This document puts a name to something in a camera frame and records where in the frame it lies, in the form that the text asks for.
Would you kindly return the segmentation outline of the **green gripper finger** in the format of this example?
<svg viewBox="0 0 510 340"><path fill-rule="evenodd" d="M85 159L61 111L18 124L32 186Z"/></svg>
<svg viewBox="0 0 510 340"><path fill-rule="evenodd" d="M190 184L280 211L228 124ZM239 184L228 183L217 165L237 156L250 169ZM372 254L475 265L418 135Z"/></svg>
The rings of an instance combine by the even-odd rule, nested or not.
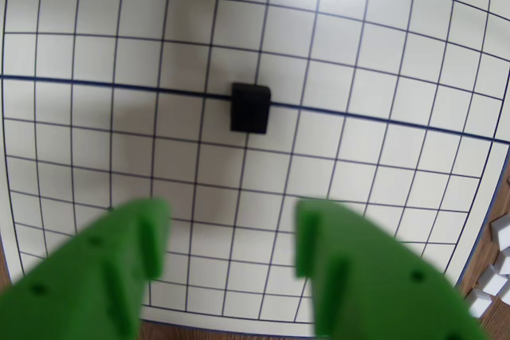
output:
<svg viewBox="0 0 510 340"><path fill-rule="evenodd" d="M295 269L329 339L483 339L445 276L376 224L329 200L295 208Z"/></svg>
<svg viewBox="0 0 510 340"><path fill-rule="evenodd" d="M147 284L164 269L171 208L110 210L1 295L3 339L135 339Z"/></svg>

